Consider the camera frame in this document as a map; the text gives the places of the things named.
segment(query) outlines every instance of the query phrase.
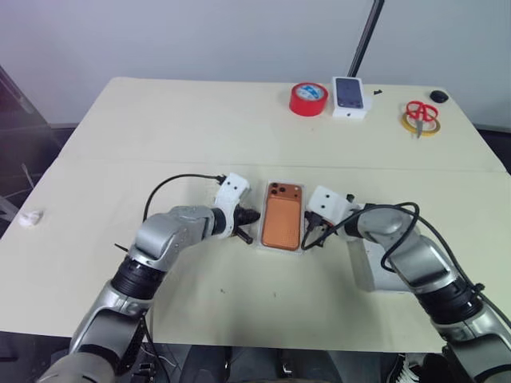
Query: white table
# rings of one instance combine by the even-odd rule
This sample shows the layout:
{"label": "white table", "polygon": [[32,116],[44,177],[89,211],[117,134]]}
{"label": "white table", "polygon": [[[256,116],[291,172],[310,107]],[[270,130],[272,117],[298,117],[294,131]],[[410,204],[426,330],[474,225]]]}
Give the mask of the white table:
{"label": "white table", "polygon": [[[376,99],[367,120],[353,127],[327,114],[304,119],[288,112],[276,95],[290,87],[111,82],[22,209],[44,208],[43,220],[29,230],[11,225],[0,240],[0,289],[8,313],[0,330],[70,336],[124,257],[113,243],[131,243],[149,192],[182,172],[237,172],[252,184],[247,204],[254,207],[260,207],[270,178],[304,183],[309,195],[324,184],[361,201],[412,199],[473,280],[484,282],[488,296],[511,313],[511,183],[459,108],[442,105],[441,132],[417,141],[393,126],[398,113],[389,109],[392,100],[396,109],[398,99],[418,98],[428,89],[368,86],[384,91],[376,97],[390,99],[382,98],[384,109]],[[212,97],[200,108],[197,98],[212,89],[253,98]],[[188,102],[163,108],[178,90]],[[238,125],[244,113],[250,118]],[[371,135],[364,141],[363,129],[379,142]],[[265,135],[273,137],[273,150],[257,147]],[[343,150],[334,150],[334,140]],[[307,142],[312,148],[306,155],[290,148],[303,149]],[[405,160],[412,152],[416,160]],[[176,181],[159,192],[152,212],[209,204],[216,190],[207,180]],[[346,244],[338,238],[298,257],[257,250],[236,238],[189,248],[158,292],[154,323],[156,342],[401,352],[439,351],[442,345],[413,296],[356,288]]]}

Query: red scissors handle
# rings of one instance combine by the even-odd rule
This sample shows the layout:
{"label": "red scissors handle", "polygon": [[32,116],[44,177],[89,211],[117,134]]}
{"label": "red scissors handle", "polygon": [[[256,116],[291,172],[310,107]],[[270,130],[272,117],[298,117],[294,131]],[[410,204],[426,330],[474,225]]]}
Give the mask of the red scissors handle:
{"label": "red scissors handle", "polygon": [[414,120],[433,121],[438,116],[438,109],[422,101],[410,101],[406,104],[406,114]]}

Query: orange phone case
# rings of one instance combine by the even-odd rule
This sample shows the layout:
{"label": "orange phone case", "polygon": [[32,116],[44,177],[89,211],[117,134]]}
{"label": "orange phone case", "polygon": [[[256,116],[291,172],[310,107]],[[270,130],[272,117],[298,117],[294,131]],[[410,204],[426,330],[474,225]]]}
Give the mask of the orange phone case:
{"label": "orange phone case", "polygon": [[302,188],[293,184],[268,186],[261,242],[264,246],[295,251],[300,245]]}

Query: scissors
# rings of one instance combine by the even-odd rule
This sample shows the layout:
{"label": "scissors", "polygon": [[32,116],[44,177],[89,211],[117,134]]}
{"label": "scissors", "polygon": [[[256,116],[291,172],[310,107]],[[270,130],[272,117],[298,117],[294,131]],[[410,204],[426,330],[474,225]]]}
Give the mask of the scissors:
{"label": "scissors", "polygon": [[422,101],[410,101],[406,104],[406,115],[415,120],[417,138],[420,138],[424,122],[435,121],[438,117],[438,109]]}

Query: black wire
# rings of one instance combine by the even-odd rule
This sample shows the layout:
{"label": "black wire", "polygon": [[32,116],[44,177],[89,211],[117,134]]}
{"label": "black wire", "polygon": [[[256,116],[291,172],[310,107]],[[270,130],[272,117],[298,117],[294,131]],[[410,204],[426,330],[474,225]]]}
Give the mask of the black wire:
{"label": "black wire", "polygon": [[338,229],[340,229],[341,227],[343,227],[347,223],[351,222],[355,218],[359,217],[361,214],[364,214],[364,213],[367,213],[368,211],[376,210],[376,209],[394,209],[394,210],[400,210],[402,208],[402,206],[412,206],[412,207],[414,207],[414,209],[416,211],[418,211],[418,205],[416,203],[413,203],[413,202],[403,202],[403,203],[399,203],[397,205],[379,204],[379,205],[371,205],[369,207],[365,207],[365,208],[363,208],[361,210],[354,211],[354,213],[352,215],[350,215],[349,217],[346,217],[345,219],[343,219],[341,222],[337,223],[336,225],[334,225],[332,227],[329,227],[327,230],[325,230],[325,232],[322,235],[320,235],[317,239],[315,239],[314,241],[312,241],[308,245],[305,244],[305,241],[302,241],[302,250],[309,250],[309,249],[311,249],[314,246],[318,246],[325,239],[327,239],[330,235],[334,234]]}
{"label": "black wire", "polygon": [[[414,208],[414,211],[410,211],[404,208],[404,206],[412,206]],[[391,268],[387,268],[386,266],[386,260],[389,258],[389,256],[392,254],[395,249],[397,249],[410,235],[412,230],[414,229],[417,221],[420,221],[424,226],[426,226],[431,233],[438,239],[438,242],[442,245],[442,247],[445,249],[447,256],[450,258],[451,262],[454,264],[454,266],[458,269],[459,274],[462,278],[464,278],[469,285],[470,289],[473,291],[475,295],[477,295],[479,298],[481,298],[499,317],[501,317],[501,320],[511,329],[511,321],[509,318],[504,314],[504,312],[498,308],[498,306],[491,301],[486,295],[482,293],[482,290],[484,290],[484,285],[477,283],[474,284],[472,280],[469,278],[469,276],[466,274],[466,272],[463,270],[463,267],[461,267],[461,264],[459,263],[458,259],[454,255],[452,249],[450,248],[447,241],[442,237],[442,235],[438,232],[438,230],[429,223],[426,219],[422,218],[419,215],[419,208],[416,203],[413,202],[405,202],[405,203],[398,203],[397,205],[372,205],[369,207],[366,207],[362,210],[355,211],[352,215],[338,223],[337,225],[331,227],[323,235],[319,236],[315,241],[312,243],[309,243],[308,245],[305,245],[305,242],[308,237],[308,233],[305,234],[303,241],[302,241],[302,249],[308,250],[314,246],[319,246],[328,236],[334,234],[339,228],[344,226],[345,224],[349,223],[352,219],[355,219],[356,217],[360,216],[363,213],[366,213],[371,210],[375,209],[382,209],[382,208],[390,208],[397,211],[402,211],[408,215],[411,215],[412,221],[408,228],[406,229],[405,233],[403,233],[402,237],[383,255],[382,260],[380,262],[381,266],[388,271],[395,272]]]}
{"label": "black wire", "polygon": [[391,272],[395,273],[394,269],[392,267],[388,267],[386,265],[387,259],[392,255],[392,253],[395,252],[395,250],[402,245],[403,242],[406,241],[406,239],[410,236],[411,232],[415,229],[415,225],[417,224],[417,221],[420,217],[420,209],[418,205],[414,202],[405,202],[405,203],[398,203],[395,205],[396,207],[403,207],[403,206],[411,206],[414,208],[414,213],[412,215],[412,220],[410,222],[410,225],[408,225],[408,228],[405,230],[405,232],[402,234],[402,236],[390,247],[389,250],[385,252],[385,254],[382,256],[382,259],[380,260],[380,266]]}
{"label": "black wire", "polygon": [[218,182],[222,183],[223,180],[225,180],[225,176],[206,176],[204,174],[193,174],[193,173],[186,173],[186,174],[178,174],[177,176],[172,176],[167,178],[166,180],[161,181],[158,186],[156,186],[153,191],[151,191],[151,194],[147,198],[147,202],[144,206],[144,216],[142,219],[142,222],[147,219],[148,213],[149,213],[149,206],[151,205],[151,201],[153,200],[154,195],[162,186],[169,183],[170,181],[177,180],[178,178],[184,178],[184,177],[194,177],[194,178],[205,178],[208,180],[217,180]]}
{"label": "black wire", "polygon": [[156,363],[163,370],[163,372],[165,374],[165,378],[167,379],[167,382],[170,383],[170,376],[168,375],[167,369],[165,368],[163,362],[160,359],[160,355],[159,355],[158,351],[156,351],[156,347],[154,346],[153,338],[151,337],[151,334],[149,333],[149,329],[147,327],[147,322],[145,321],[145,317],[142,317],[141,325],[144,328],[144,333],[145,333],[145,337],[147,338],[147,342],[151,346],[151,349],[153,349],[153,354],[156,358]]}
{"label": "black wire", "polygon": [[117,249],[121,249],[121,250],[123,250],[123,252],[125,252],[125,253],[127,253],[127,252],[129,251],[126,247],[121,246],[119,243],[114,243],[113,245],[114,245]]}
{"label": "black wire", "polygon": [[[403,209],[405,213],[413,214],[412,211]],[[473,293],[479,296],[488,306],[491,307],[495,313],[501,317],[502,321],[509,327],[511,330],[511,321],[509,318],[504,314],[504,312],[498,308],[498,306],[492,302],[490,298],[488,298],[485,294],[482,293],[482,290],[484,290],[485,286],[480,283],[473,283],[472,280],[469,278],[469,276],[466,274],[466,272],[463,270],[463,267],[461,267],[461,264],[459,263],[458,259],[454,255],[452,249],[450,248],[447,241],[442,237],[442,235],[438,232],[438,230],[429,223],[426,219],[419,217],[418,219],[424,226],[426,226],[433,235],[438,239],[438,242],[443,246],[443,248],[446,250],[447,255],[449,256],[451,262],[454,264],[454,266],[458,269],[458,272],[460,273],[461,277],[466,280],[466,282],[469,284],[470,288],[472,289]]]}

